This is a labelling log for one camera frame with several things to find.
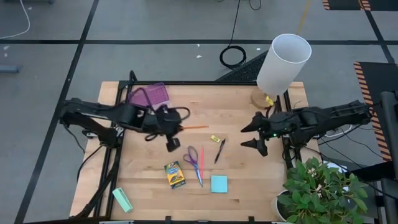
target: concrete floor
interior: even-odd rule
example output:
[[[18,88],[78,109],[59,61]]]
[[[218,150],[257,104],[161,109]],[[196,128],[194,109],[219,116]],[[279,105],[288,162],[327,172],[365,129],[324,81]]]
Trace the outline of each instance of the concrete floor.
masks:
[[[56,0],[55,4],[26,1],[31,21],[22,40],[78,40],[93,0]],[[77,64],[67,98],[96,101],[102,81],[125,80],[134,70],[139,80],[216,80],[228,73],[218,56],[226,44],[195,44],[196,39],[228,40],[237,0],[99,0],[87,40],[174,40],[192,44],[104,45],[86,44]],[[295,33],[305,0],[267,0],[259,11],[241,2],[235,39],[272,40]],[[373,12],[386,40],[397,40],[397,12]],[[0,36],[26,28],[18,1],[0,1]],[[300,34],[307,40],[377,40],[363,11],[326,11],[313,0]],[[241,45],[248,60],[268,45]],[[0,220],[13,223],[41,150],[77,45],[0,44],[0,64],[23,65],[17,75],[0,75]],[[363,100],[353,68],[354,61],[387,62],[377,45],[313,45],[313,55],[297,81],[304,82],[311,106],[333,106]],[[388,46],[398,59],[398,46]],[[240,60],[228,52],[229,63]],[[378,152],[372,131],[356,130],[350,136]],[[85,138],[79,134],[84,145]],[[342,138],[331,145],[360,164],[381,159],[365,147]],[[327,147],[322,153],[346,161]],[[83,154],[72,137],[58,125],[45,160],[25,222],[67,218],[76,172]]]

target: green leaves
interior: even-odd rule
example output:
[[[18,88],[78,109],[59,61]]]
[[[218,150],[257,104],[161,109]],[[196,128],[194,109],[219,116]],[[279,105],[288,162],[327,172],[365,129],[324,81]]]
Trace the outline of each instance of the green leaves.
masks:
[[[368,194],[366,193],[366,191],[365,191],[364,189],[358,189],[358,190],[356,191],[356,193],[357,193],[360,197],[364,197],[364,198],[367,198],[367,197],[368,197]]]
[[[321,223],[330,223],[330,217],[328,215],[322,215],[321,217],[317,217],[317,220]]]
[[[360,217],[354,217],[353,218],[353,224],[362,224],[363,223],[363,219]]]
[[[305,167],[304,167],[303,163],[300,161],[297,161],[296,166],[297,166],[297,173],[300,175],[301,178],[304,178],[306,171],[305,171]]]
[[[289,211],[287,221],[291,223],[347,224],[349,220],[360,224],[359,213],[368,210],[361,200],[368,196],[364,184],[354,174],[347,177],[316,158],[304,164],[297,161],[296,167],[289,169],[284,187],[290,195],[280,195],[278,200]],[[355,202],[354,208],[347,200]]]
[[[329,171],[328,170],[324,170],[323,171],[323,175],[325,176],[326,183],[329,184],[330,183],[330,173],[329,173]]]
[[[362,209],[362,211],[366,212],[368,210],[367,206],[365,205],[365,203],[359,199],[359,198],[353,198],[354,201],[356,202],[357,206]]]
[[[310,179],[310,187],[312,189],[315,189],[316,188],[315,179],[313,177],[309,177],[309,179]]]
[[[344,198],[344,196],[338,198],[338,205],[341,207],[344,207],[346,205],[346,199]]]
[[[293,205],[293,200],[287,196],[287,195],[280,195],[277,197],[278,202],[280,202],[282,205]]]
[[[286,219],[286,222],[295,223],[297,221],[297,215],[291,215]]]
[[[301,203],[308,204],[311,201],[311,196],[309,194],[304,194],[301,198]]]
[[[301,195],[297,190],[293,191],[292,199],[295,203],[300,203]]]

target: yellow crayon box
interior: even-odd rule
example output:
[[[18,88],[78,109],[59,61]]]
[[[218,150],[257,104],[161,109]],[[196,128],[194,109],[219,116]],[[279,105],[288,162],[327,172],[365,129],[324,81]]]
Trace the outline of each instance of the yellow crayon box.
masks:
[[[172,189],[185,184],[185,178],[178,161],[167,164],[164,166],[164,170],[166,171],[167,179]]]

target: red pencil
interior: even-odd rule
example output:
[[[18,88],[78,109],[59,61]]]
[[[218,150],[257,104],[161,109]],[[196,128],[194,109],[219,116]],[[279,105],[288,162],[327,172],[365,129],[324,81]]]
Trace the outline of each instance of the red pencil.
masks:
[[[203,180],[203,159],[205,158],[205,150],[203,150],[203,146],[201,146],[201,158],[200,158],[200,175]]]

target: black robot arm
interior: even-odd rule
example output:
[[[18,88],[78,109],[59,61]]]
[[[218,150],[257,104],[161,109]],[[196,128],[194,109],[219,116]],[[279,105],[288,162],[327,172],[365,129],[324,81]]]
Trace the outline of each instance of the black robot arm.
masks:
[[[241,132],[257,131],[260,140],[252,139],[242,142],[242,146],[257,149],[262,156],[267,156],[267,146],[264,141],[289,135],[293,147],[303,147],[316,135],[323,135],[329,130],[339,128],[344,124],[368,124],[372,114],[369,106],[358,100],[330,108],[306,107],[292,112],[281,112],[266,118],[261,112],[256,112],[249,125]]]
[[[160,106],[156,111],[153,111],[154,113],[151,112],[150,108],[131,103],[108,106],[72,98],[65,101],[60,123],[66,127],[71,124],[81,126],[85,130],[96,134],[102,145],[117,147],[118,132],[114,128],[105,128],[92,118],[107,119],[114,121],[124,129],[149,134],[146,136],[147,141],[154,139],[158,135],[165,135],[167,138],[167,150],[169,152],[174,151],[180,146],[180,141],[177,138],[173,138],[182,130],[180,114],[176,109],[168,108],[166,105]]]

